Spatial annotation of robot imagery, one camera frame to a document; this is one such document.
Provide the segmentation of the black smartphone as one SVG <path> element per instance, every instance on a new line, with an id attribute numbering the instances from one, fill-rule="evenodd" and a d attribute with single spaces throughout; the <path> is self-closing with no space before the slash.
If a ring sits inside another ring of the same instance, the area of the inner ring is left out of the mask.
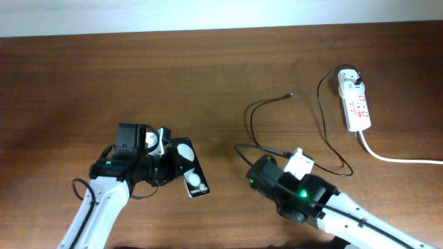
<path id="1" fill-rule="evenodd" d="M 195 199 L 210 194 L 208 182 L 195 149 L 188 137 L 171 139 L 172 162 L 177 175 L 182 176 L 188 195 Z"/>

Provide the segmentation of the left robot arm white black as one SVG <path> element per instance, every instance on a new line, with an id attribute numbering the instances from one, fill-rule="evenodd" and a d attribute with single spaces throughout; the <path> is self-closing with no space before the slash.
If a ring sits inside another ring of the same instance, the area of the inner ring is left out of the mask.
<path id="1" fill-rule="evenodd" d="M 171 130 L 148 124 L 118 125 L 116 143 L 106 147 L 89 170 L 89 180 L 75 178 L 74 194 L 82 201 L 59 248 L 103 248 L 121 210 L 134 196 L 137 183 L 155 189 L 173 181 L 178 169 L 165 149 Z"/>

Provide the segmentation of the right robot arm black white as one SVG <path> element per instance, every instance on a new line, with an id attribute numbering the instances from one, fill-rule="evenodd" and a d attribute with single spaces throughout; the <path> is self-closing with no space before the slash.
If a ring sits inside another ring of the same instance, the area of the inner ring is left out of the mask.
<path id="1" fill-rule="evenodd" d="M 250 187 L 273 201 L 280 216 L 334 235 L 342 248 L 432 248 L 371 214 L 317 175 L 298 179 L 269 155 L 250 166 L 246 174 Z"/>

